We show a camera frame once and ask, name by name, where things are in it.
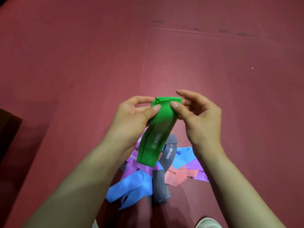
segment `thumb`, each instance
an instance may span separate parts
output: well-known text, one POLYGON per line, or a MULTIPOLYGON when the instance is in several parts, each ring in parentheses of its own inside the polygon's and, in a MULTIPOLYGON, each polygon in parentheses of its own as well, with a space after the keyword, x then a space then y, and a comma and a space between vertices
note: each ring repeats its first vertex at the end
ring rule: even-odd
POLYGON ((182 104, 172 101, 170 102, 170 106, 173 108, 175 112, 177 112, 183 120, 187 120, 192 116, 192 113, 182 104))
POLYGON ((155 106, 152 106, 152 107, 146 109, 144 112, 142 112, 142 114, 146 118, 146 122, 148 122, 149 119, 151 119, 155 115, 157 115, 157 113, 159 112, 160 109, 161 109, 161 105, 155 105, 155 106))

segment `fingernail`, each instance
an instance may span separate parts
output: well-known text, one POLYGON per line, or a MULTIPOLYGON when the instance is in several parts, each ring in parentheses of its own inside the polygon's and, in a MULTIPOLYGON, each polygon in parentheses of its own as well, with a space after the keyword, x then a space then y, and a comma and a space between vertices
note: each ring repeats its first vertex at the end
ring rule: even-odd
POLYGON ((170 105, 171 105, 171 107, 172 107, 173 109, 175 109, 175 108, 178 106, 178 104, 177 104, 176 101, 170 102, 170 105))
POLYGON ((155 105, 153 108, 156 112, 158 112, 161 109, 161 105, 155 105))

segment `person's right arm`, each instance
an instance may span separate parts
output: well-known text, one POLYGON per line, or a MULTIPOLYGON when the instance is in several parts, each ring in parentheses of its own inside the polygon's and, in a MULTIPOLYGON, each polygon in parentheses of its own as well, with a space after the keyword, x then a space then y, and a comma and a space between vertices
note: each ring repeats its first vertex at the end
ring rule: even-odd
POLYGON ((194 154, 207 174, 228 226, 285 227, 226 157, 220 143, 221 109, 198 93, 178 90, 177 94, 184 97, 183 104, 171 102, 171 107, 185 122, 194 154))

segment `person's right hand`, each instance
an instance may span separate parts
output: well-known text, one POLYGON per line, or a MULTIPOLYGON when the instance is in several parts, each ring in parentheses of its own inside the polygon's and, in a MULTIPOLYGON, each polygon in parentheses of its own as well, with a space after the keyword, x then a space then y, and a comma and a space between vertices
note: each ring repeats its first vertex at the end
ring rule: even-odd
POLYGON ((182 104, 172 101, 170 105, 184 120, 194 151, 220 145, 221 109, 196 92, 177 90, 176 93, 184 97, 182 104))

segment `forearm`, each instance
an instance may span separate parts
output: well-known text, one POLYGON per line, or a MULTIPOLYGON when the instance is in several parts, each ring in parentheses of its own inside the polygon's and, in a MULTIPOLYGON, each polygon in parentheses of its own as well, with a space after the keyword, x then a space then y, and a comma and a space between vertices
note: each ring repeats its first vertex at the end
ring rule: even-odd
POLYGON ((285 227, 226 157, 220 144, 200 147, 197 153, 230 227, 285 227))
POLYGON ((119 166, 114 150, 101 141, 23 227, 91 227, 119 166))

